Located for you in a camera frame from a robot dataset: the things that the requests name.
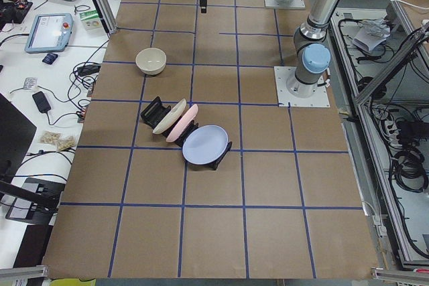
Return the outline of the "blue plate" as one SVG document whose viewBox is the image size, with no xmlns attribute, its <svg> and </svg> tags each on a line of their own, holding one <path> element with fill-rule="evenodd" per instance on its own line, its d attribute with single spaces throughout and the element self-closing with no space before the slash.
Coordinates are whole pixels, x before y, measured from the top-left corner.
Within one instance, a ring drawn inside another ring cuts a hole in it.
<svg viewBox="0 0 429 286">
<path fill-rule="evenodd" d="M 227 132 L 218 125 L 205 125 L 191 132 L 182 146 L 186 161 L 194 165 L 206 165 L 216 161 L 229 143 Z"/>
</svg>

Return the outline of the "pink plate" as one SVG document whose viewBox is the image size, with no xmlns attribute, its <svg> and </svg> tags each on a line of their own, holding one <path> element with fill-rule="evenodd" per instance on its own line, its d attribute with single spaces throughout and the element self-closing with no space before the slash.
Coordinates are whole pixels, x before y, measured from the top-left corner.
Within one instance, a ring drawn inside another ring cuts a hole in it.
<svg viewBox="0 0 429 286">
<path fill-rule="evenodd" d="M 179 138 L 179 136 L 184 132 L 186 127 L 193 121 L 198 113 L 198 105 L 192 105 L 181 119 L 174 126 L 170 134 L 167 136 L 166 141 L 172 143 Z"/>
</svg>

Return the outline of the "cream plate in rack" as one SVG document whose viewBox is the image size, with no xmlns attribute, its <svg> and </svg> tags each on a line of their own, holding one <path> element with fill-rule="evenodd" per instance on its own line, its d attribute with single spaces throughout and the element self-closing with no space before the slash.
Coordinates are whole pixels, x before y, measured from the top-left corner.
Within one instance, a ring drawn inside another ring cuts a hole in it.
<svg viewBox="0 0 429 286">
<path fill-rule="evenodd" d="M 155 135 L 159 135 L 167 131 L 181 117 L 185 107 L 186 107 L 186 99 L 183 98 L 156 125 L 152 133 Z"/>
</svg>

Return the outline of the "black plate rack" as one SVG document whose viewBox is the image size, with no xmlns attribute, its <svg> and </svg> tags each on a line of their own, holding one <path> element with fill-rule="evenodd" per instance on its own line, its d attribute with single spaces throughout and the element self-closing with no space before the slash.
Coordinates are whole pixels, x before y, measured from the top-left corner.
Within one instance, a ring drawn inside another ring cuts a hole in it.
<svg viewBox="0 0 429 286">
<path fill-rule="evenodd" d="M 156 125 L 167 115 L 167 113 L 173 108 L 173 106 L 164 106 L 163 102 L 161 101 L 160 97 L 155 97 L 141 112 L 140 116 L 144 124 L 148 125 L 152 130 L 155 129 Z M 185 114 L 185 112 L 188 110 L 188 108 L 185 107 L 184 112 L 182 113 L 181 117 Z M 170 134 L 174 126 L 177 124 L 177 122 L 181 119 L 181 117 L 164 133 L 160 134 L 167 138 L 167 136 Z M 179 136 L 177 140 L 172 142 L 173 144 L 179 146 L 182 149 L 183 143 L 187 136 L 191 134 L 191 132 L 195 131 L 197 128 L 202 127 L 199 126 L 198 123 L 195 121 L 191 121 L 191 123 L 186 127 L 184 132 Z M 213 170 L 216 170 L 221 163 L 221 161 L 224 159 L 226 154 L 231 150 L 232 142 L 229 140 L 229 143 L 227 145 L 227 150 L 214 162 L 201 165 L 205 167 L 209 167 Z"/>
</svg>

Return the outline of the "cream bowl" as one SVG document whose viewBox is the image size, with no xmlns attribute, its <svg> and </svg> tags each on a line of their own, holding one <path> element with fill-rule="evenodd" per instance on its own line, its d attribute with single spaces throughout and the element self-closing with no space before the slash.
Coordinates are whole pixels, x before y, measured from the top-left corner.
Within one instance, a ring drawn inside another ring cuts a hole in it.
<svg viewBox="0 0 429 286">
<path fill-rule="evenodd" d="M 157 75 L 166 66 L 166 54 L 158 48 L 146 48 L 136 55 L 135 63 L 143 73 Z"/>
</svg>

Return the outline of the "green white box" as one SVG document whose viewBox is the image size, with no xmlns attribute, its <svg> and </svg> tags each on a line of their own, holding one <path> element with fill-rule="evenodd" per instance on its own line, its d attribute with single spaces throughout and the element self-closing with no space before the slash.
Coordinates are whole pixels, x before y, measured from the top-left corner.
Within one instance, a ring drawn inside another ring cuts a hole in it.
<svg viewBox="0 0 429 286">
<path fill-rule="evenodd" d="M 99 14 L 96 10 L 83 11 L 79 13 L 79 18 L 83 28 L 87 31 L 102 27 Z"/>
</svg>

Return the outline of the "near teach pendant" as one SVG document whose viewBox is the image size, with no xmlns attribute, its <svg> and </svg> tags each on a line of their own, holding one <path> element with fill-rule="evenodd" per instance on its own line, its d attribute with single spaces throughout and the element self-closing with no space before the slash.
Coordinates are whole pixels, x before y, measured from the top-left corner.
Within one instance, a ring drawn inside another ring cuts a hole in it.
<svg viewBox="0 0 429 286">
<path fill-rule="evenodd" d="M 63 52 L 70 41 L 74 20 L 69 13 L 39 14 L 34 18 L 25 52 Z"/>
</svg>

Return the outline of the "black power adapter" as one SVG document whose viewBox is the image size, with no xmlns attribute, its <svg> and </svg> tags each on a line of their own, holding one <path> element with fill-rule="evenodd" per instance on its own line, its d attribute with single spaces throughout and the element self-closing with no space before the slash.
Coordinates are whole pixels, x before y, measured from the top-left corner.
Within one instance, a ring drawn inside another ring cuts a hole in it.
<svg viewBox="0 0 429 286">
<path fill-rule="evenodd" d="M 42 91 L 32 94 L 32 98 L 40 113 L 47 113 L 52 109 L 48 99 L 46 98 L 46 95 Z"/>
</svg>

